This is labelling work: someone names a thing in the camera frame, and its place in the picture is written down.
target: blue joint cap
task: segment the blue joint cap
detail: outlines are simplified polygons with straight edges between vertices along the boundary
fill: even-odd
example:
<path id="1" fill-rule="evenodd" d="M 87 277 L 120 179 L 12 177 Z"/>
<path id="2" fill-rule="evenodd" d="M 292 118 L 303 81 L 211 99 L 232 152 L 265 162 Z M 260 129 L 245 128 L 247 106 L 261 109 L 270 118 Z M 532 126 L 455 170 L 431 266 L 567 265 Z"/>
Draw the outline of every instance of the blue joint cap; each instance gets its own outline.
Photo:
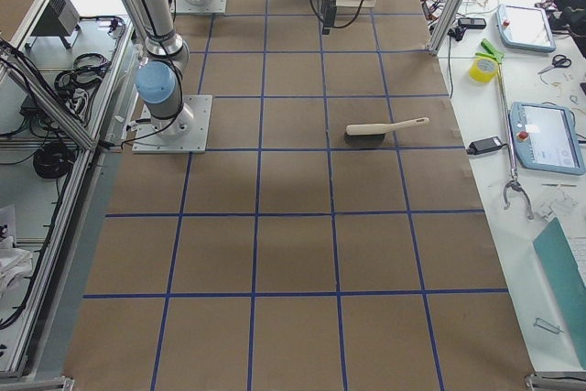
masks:
<path id="1" fill-rule="evenodd" d="M 150 61 L 136 73 L 136 89 L 148 104 L 161 104 L 175 91 L 177 78 L 173 70 L 161 61 Z"/>

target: black round object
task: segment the black round object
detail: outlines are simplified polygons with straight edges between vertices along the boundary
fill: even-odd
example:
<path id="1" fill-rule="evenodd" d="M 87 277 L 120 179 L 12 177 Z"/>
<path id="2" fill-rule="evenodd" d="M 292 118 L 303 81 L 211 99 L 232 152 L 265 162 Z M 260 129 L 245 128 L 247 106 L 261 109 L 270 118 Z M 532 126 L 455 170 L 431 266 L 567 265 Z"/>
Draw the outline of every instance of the black round object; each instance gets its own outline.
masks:
<path id="1" fill-rule="evenodd" d="M 33 167 L 43 179 L 58 179 L 71 169 L 75 155 L 62 142 L 51 142 L 41 147 L 33 157 Z"/>

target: tiled surface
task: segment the tiled surface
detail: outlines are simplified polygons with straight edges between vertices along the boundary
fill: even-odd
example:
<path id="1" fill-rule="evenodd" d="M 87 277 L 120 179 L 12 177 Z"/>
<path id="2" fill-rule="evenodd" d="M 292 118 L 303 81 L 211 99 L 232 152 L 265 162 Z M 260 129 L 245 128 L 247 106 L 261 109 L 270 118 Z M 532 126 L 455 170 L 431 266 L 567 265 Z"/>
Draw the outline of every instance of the tiled surface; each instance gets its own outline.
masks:
<path id="1" fill-rule="evenodd" d="M 66 369 L 80 389 L 523 389 L 418 0 L 328 37 L 308 0 L 229 0 L 178 29 L 186 91 L 214 94 L 208 151 L 124 152 Z"/>

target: reacher grabber tool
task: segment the reacher grabber tool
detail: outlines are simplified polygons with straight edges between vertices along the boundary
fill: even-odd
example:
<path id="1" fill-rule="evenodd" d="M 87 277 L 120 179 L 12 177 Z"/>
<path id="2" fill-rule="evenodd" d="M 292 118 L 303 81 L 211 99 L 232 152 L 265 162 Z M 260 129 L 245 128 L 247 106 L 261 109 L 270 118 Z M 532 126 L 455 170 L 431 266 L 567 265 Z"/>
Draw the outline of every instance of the reacher grabber tool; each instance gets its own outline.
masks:
<path id="1" fill-rule="evenodd" d="M 516 155 L 515 155 L 515 141 L 513 139 L 513 130 L 511 130 L 511 123 L 510 123 L 510 111 L 506 100 L 506 91 L 505 91 L 505 81 L 503 79 L 503 57 L 505 56 L 503 52 L 496 49 L 490 41 L 486 38 L 483 39 L 481 46 L 488 52 L 482 54 L 476 54 L 480 56 L 485 56 L 493 59 L 496 61 L 498 65 L 498 88 L 501 95 L 501 106 L 503 108 L 503 118 L 505 123 L 505 131 L 506 131 L 506 142 L 509 151 L 509 165 L 510 165 L 510 172 L 511 172 L 511 180 L 509 180 L 505 187 L 503 188 L 503 200 L 505 201 L 505 209 L 508 210 L 511 207 L 511 202 L 508 198 L 508 190 L 512 190 L 514 192 L 518 192 L 523 196 L 526 203 L 526 217 L 529 220 L 533 220 L 535 215 L 533 214 L 533 208 L 531 207 L 531 200 L 529 199 L 528 194 L 521 186 L 521 182 L 519 182 L 519 175 L 517 172 L 517 164 L 516 164 Z"/>

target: electronic device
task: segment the electronic device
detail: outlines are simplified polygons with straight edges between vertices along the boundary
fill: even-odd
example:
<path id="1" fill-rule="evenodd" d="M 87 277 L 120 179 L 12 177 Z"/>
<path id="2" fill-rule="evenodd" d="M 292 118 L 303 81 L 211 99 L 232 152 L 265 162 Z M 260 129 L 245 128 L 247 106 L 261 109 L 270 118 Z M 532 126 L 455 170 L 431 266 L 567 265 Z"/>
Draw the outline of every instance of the electronic device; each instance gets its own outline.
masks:
<path id="1" fill-rule="evenodd" d="M 496 25 L 501 40 L 508 48 L 536 52 L 556 50 L 548 17 L 543 9 L 499 5 L 496 10 Z"/>
<path id="2" fill-rule="evenodd" d="M 71 0 L 49 0 L 31 36 L 68 37 L 79 22 L 80 14 Z"/>
<path id="3" fill-rule="evenodd" d="M 458 19 L 458 26 L 467 29 L 485 29 L 486 20 L 477 17 L 461 17 Z"/>
<path id="4" fill-rule="evenodd" d="M 569 108 L 513 103 L 509 119 L 515 151 L 525 168 L 586 173 Z"/>

